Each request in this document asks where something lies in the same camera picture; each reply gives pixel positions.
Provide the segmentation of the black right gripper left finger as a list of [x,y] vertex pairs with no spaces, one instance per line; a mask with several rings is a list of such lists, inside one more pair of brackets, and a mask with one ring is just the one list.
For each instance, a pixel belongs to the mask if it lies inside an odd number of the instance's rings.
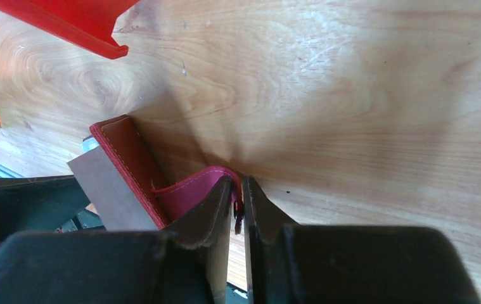
[[224,303],[233,182],[160,231],[19,232],[0,247],[0,303]]

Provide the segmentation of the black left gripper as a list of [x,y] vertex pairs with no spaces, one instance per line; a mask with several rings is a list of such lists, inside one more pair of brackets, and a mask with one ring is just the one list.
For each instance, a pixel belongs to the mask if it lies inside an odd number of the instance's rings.
[[103,229],[72,175],[0,178],[0,244],[20,231]]

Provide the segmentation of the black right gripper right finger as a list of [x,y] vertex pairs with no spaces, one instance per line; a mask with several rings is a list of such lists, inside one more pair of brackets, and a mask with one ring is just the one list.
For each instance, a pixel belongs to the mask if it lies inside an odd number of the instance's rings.
[[480,303],[450,240],[404,225],[301,225],[242,184],[250,303]]

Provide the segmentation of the red leather card holder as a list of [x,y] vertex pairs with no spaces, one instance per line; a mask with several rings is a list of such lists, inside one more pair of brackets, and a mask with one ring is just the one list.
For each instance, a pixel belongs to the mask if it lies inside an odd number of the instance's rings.
[[105,227],[111,231],[160,230],[201,202],[221,177],[232,179],[235,233],[241,232],[243,198],[238,174],[211,166],[171,184],[128,115],[94,123],[94,148],[67,164]]

